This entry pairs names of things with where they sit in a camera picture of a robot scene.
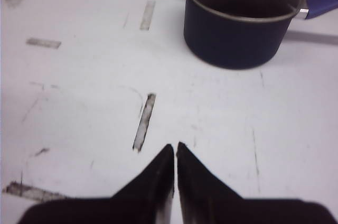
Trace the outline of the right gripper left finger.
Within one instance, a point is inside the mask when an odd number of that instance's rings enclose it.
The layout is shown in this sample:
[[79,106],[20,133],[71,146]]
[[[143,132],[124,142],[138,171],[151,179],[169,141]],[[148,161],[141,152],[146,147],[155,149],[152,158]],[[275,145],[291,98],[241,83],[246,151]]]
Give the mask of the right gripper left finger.
[[170,223],[174,152],[165,145],[145,169],[110,198],[64,199],[30,207],[20,223]]

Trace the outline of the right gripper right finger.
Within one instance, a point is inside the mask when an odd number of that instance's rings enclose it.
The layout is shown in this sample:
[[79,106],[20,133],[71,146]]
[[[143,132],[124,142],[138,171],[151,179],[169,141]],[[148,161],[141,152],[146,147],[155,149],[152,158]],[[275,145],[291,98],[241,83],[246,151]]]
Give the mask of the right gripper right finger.
[[184,223],[335,223],[323,205],[300,199],[243,198],[180,142],[177,181]]

